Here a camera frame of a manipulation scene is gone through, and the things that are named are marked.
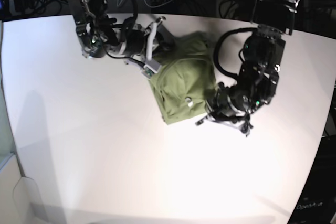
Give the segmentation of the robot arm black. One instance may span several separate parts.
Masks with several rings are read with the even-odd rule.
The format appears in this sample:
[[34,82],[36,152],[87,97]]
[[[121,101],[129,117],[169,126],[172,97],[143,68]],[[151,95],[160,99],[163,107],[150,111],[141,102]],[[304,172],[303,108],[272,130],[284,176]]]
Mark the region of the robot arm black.
[[[235,80],[233,86],[217,84],[215,94],[206,100],[206,115],[196,122],[205,121],[238,129],[245,136],[253,126],[250,117],[264,105],[269,105],[276,94],[280,64],[286,42],[283,35],[292,35],[300,0],[255,0],[251,23],[257,27],[230,30],[220,36],[214,51],[213,63],[223,75]],[[238,56],[239,73],[226,71],[219,62],[224,41],[232,35],[248,33]]]
[[66,0],[76,25],[76,34],[85,58],[123,60],[137,66],[148,79],[157,74],[162,65],[155,55],[171,51],[175,42],[162,33],[166,20],[160,16],[146,27],[137,23],[138,4],[131,0],[133,13],[118,23],[107,14],[107,0]]

